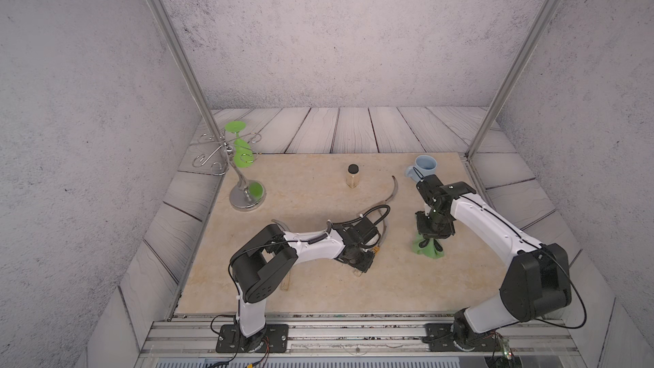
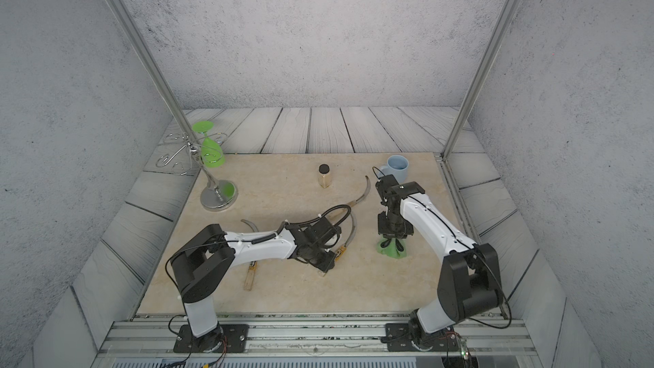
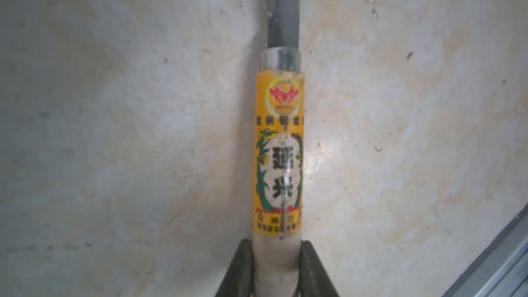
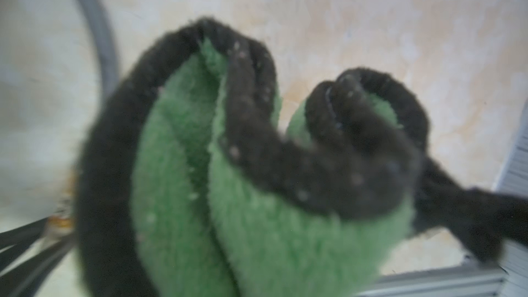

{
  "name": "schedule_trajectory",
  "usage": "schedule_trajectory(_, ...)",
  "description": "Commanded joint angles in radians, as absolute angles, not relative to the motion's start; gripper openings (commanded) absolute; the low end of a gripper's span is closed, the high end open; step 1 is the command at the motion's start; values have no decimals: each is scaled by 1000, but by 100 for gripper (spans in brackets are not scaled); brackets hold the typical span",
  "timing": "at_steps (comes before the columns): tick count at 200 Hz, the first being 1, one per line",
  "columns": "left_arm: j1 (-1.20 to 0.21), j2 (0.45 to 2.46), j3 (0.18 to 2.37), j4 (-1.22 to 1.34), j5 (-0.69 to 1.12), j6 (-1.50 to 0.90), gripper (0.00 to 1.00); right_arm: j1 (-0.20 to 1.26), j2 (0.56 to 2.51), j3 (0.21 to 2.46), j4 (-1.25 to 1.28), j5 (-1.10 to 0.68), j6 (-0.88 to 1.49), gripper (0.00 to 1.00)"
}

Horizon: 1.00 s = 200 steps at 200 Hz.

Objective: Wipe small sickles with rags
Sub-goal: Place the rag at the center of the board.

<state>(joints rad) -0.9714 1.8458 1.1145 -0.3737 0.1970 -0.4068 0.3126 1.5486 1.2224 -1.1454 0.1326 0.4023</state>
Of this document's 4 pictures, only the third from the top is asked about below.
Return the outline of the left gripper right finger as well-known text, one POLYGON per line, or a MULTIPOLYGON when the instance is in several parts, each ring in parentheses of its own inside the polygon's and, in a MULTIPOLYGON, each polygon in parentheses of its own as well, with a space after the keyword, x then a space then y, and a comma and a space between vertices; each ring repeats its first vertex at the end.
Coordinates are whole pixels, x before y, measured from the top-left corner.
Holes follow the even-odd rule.
POLYGON ((339 296, 310 241, 303 241, 301 244, 299 294, 302 297, 339 296))

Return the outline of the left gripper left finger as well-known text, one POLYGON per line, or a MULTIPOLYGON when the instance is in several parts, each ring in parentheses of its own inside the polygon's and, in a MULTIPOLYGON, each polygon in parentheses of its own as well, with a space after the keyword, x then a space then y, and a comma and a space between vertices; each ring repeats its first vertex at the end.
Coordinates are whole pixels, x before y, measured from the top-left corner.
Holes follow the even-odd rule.
POLYGON ((253 291, 252 275, 252 242, 250 239, 242 239, 215 296, 250 297, 253 291))

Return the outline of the sickle wooden handle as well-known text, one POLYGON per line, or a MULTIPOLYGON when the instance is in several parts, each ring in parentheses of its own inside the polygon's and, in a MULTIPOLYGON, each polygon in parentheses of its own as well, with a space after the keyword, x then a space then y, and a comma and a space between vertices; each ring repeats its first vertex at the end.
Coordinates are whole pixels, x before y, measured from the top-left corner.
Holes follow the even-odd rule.
POLYGON ((300 0, 265 0, 268 45, 256 77, 252 254, 255 296, 297 296, 305 76, 300 0))

